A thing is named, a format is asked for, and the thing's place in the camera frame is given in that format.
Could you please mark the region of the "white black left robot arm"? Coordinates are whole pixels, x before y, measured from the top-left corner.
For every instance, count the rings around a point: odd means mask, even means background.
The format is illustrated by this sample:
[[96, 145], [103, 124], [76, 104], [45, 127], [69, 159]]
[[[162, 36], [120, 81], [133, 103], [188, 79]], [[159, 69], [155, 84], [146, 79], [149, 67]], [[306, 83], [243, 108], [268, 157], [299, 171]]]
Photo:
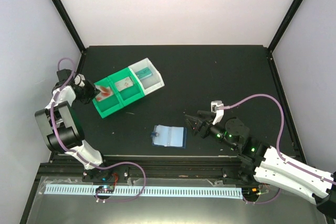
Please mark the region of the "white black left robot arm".
[[101, 153], [85, 140], [82, 126], [72, 108], [75, 101], [83, 104], [91, 102], [100, 91], [82, 74], [69, 69], [58, 70], [57, 77], [50, 102], [35, 113], [45, 144], [52, 152], [74, 157], [85, 170], [94, 169], [94, 175], [106, 182], [112, 177], [113, 169], [103, 163]]

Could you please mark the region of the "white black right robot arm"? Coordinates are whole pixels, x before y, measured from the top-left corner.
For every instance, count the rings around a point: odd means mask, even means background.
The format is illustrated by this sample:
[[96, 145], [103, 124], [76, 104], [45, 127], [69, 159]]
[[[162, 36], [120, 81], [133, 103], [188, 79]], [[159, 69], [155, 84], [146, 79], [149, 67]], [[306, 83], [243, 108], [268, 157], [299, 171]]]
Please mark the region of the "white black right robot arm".
[[297, 161], [251, 136], [237, 117], [221, 124], [213, 112], [198, 111], [185, 120], [194, 135], [211, 136], [237, 153], [242, 165], [239, 179], [265, 183], [289, 191], [314, 204], [324, 215], [335, 218], [335, 174]]

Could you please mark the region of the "blue leather card holder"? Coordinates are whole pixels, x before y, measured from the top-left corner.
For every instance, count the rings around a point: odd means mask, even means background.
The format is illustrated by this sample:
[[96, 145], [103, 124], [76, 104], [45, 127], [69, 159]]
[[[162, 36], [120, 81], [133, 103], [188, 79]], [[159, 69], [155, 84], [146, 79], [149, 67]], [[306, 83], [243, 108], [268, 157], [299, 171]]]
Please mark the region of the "blue leather card holder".
[[187, 129], [185, 127], [156, 125], [150, 137], [154, 146], [185, 148]]

